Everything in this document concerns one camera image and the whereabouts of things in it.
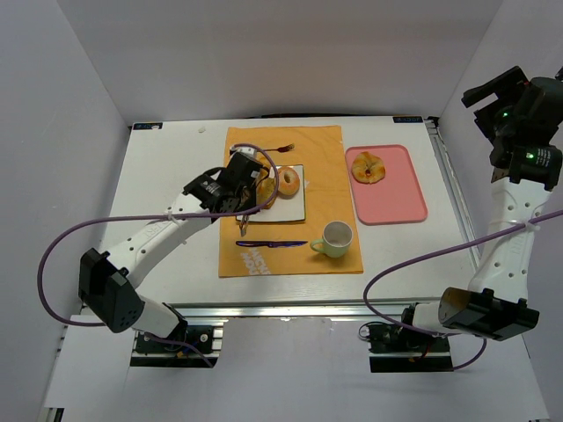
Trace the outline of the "striped croissant roll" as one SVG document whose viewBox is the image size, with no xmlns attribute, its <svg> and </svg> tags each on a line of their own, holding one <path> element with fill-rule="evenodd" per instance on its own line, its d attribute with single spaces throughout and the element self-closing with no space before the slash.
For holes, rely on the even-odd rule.
<svg viewBox="0 0 563 422">
<path fill-rule="evenodd" d="M 257 202 L 257 197 L 259 195 L 271 193 L 274 196 L 274 188 L 275 188 L 275 179 L 269 177 L 268 170 L 261 169 L 259 180 L 256 186 L 256 202 Z"/>
</svg>

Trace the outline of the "sugared ring donut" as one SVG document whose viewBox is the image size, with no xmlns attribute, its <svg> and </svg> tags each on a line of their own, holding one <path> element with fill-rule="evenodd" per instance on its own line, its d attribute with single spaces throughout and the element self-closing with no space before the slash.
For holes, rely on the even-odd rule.
<svg viewBox="0 0 563 422">
<path fill-rule="evenodd" d="M 278 168 L 278 175 L 278 195 L 286 198 L 294 196 L 301 185 L 301 179 L 296 170 L 288 166 L 282 166 Z"/>
</svg>

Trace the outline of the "seeded bread slice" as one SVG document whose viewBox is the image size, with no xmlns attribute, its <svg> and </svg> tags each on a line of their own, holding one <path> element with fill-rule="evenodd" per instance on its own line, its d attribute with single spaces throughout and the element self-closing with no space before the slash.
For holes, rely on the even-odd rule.
<svg viewBox="0 0 563 422">
<path fill-rule="evenodd" d="M 257 202 L 258 204 L 263 204 L 264 209 L 269 209 L 274 205 L 276 199 L 277 199 L 276 195 L 273 196 L 271 193 L 266 193 L 264 195 L 259 195 L 257 197 Z"/>
</svg>

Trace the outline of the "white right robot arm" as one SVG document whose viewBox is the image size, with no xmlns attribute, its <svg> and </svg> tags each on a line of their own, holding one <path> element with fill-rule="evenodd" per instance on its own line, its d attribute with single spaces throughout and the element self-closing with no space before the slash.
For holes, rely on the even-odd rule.
<svg viewBox="0 0 563 422">
<path fill-rule="evenodd" d="M 527 277 L 542 215 L 559 183 L 562 152 L 551 144 L 562 122 L 562 82 L 528 78 L 515 66 L 466 91 L 465 107 L 494 95 L 475 111 L 475 123 L 492 144 L 494 201 L 488 240 L 466 288 L 447 288 L 437 303 L 405 309 L 404 324 L 432 334 L 472 334 L 503 341 L 536 327 L 528 305 Z"/>
</svg>

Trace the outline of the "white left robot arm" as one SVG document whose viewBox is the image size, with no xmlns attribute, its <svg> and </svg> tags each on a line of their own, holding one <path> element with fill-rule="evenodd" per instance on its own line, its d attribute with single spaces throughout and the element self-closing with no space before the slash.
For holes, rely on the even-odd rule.
<svg viewBox="0 0 563 422">
<path fill-rule="evenodd" d="M 139 232 L 106 251 L 88 250 L 80 259 L 79 298 L 113 333 L 131 328 L 168 345 L 183 342 L 183 316 L 137 289 L 164 258 L 221 216 L 256 213 L 256 189 L 271 163 L 257 147 L 234 147 L 226 166 L 184 186 L 163 217 L 150 218 Z"/>
</svg>

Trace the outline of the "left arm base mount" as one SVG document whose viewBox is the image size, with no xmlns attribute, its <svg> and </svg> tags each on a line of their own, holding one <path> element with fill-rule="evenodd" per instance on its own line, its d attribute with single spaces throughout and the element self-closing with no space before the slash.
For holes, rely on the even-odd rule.
<svg viewBox="0 0 563 422">
<path fill-rule="evenodd" d="M 188 321 L 184 337 L 176 337 L 181 345 L 153 340 L 144 332 L 136 333 L 131 353 L 131 367 L 210 368 L 219 357 L 226 320 Z"/>
</svg>

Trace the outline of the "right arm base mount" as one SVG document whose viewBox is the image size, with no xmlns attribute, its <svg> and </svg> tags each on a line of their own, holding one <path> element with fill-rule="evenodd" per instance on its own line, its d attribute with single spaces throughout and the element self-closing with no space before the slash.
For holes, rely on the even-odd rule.
<svg viewBox="0 0 563 422">
<path fill-rule="evenodd" d="M 358 334 L 369 344 L 372 374 L 452 372 L 450 342 L 397 325 L 371 322 Z"/>
</svg>

